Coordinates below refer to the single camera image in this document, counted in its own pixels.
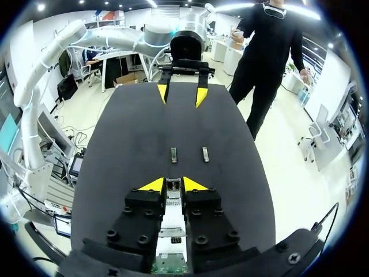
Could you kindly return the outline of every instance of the man's hand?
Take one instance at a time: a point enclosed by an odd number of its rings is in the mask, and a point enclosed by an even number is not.
[[[242,36],[235,36],[234,33],[235,32],[240,32],[240,30],[232,30],[231,31],[231,38],[234,40],[234,42],[238,42],[238,43],[243,43],[244,41],[244,37]]]
[[[302,69],[300,71],[300,76],[305,84],[310,85],[310,80],[309,80],[310,73],[306,69]]]

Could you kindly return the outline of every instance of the black clothing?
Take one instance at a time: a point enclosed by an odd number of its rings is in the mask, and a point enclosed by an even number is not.
[[[245,38],[253,31],[255,35],[238,63],[229,92],[238,104],[255,86],[247,125],[256,139],[282,82],[290,48],[296,68],[298,71],[304,69],[302,32],[291,14],[287,13],[283,20],[269,16],[262,4],[249,8],[237,29],[244,32]]]

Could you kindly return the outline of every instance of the white desk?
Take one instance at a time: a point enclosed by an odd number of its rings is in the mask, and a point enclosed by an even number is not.
[[[134,52],[134,51],[112,51],[112,52],[108,52],[106,54],[99,54],[99,55],[94,57],[94,59],[96,59],[98,61],[103,61],[103,72],[101,73],[102,74],[102,77],[101,77],[101,79],[102,79],[101,80],[101,91],[102,92],[104,92],[106,90],[106,88],[105,88],[105,77],[106,77],[107,60],[111,59],[111,58],[117,58],[117,57],[126,57],[126,56],[130,56],[130,55],[134,55],[134,54],[138,54],[140,56],[142,67],[144,68],[146,78],[148,78],[149,69],[148,69],[148,65],[146,63],[146,61],[148,59],[145,59],[144,56],[140,53],[137,53],[137,52]]]
[[[235,74],[238,62],[242,58],[243,51],[228,47],[225,53],[223,70],[226,74],[233,76]]]
[[[214,40],[212,46],[212,59],[216,62],[224,62],[227,45],[225,42]]]

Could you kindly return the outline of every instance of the ceiling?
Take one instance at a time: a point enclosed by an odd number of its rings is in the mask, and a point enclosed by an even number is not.
[[[35,0],[30,1],[27,8],[25,8],[23,13],[23,22],[33,19],[34,21],[41,20],[46,17],[54,16],[56,14],[75,12],[79,10],[123,10],[128,12],[131,10],[150,8],[151,5],[147,0],[85,0],[83,4],[79,3],[80,0]],[[154,0],[157,5],[180,5],[185,7],[185,4],[188,6],[204,6],[206,3],[211,3],[215,7],[219,7],[222,5],[229,5],[230,3],[247,3],[247,2],[264,2],[264,0],[192,0],[192,2],[188,2],[188,0]],[[306,0],[307,3],[318,2],[314,0]],[[37,5],[43,3],[45,4],[45,9],[40,12],[37,10]],[[306,7],[303,4],[302,0],[285,0],[286,4],[296,5],[300,7]],[[317,11],[317,8],[308,7],[309,9],[313,9]],[[242,14],[245,9],[237,9],[232,11],[223,12],[230,16],[242,18]],[[338,37],[337,34],[340,33],[335,27],[331,24],[328,24],[326,20],[315,20],[311,19],[307,16],[297,16],[300,21],[300,25],[302,27],[303,35],[310,39],[313,42],[316,42],[318,45],[327,49],[328,43],[332,42],[335,45],[340,43],[340,39],[342,37]],[[319,62],[323,64],[323,60],[319,57],[325,58],[326,51],[316,46],[314,43],[309,42],[308,40],[304,40],[304,46],[309,48],[310,51],[304,48],[305,55],[308,56],[311,62],[317,61],[317,67],[319,67]]]

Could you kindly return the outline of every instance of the white cabinet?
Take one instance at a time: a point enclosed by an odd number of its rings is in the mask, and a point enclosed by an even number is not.
[[[236,50],[234,48],[227,48],[225,53],[225,60],[223,64],[223,70],[226,74],[233,76],[235,74],[238,62],[242,58],[243,51]]]
[[[216,62],[224,62],[226,50],[227,47],[224,42],[214,40],[212,47],[212,59]]]

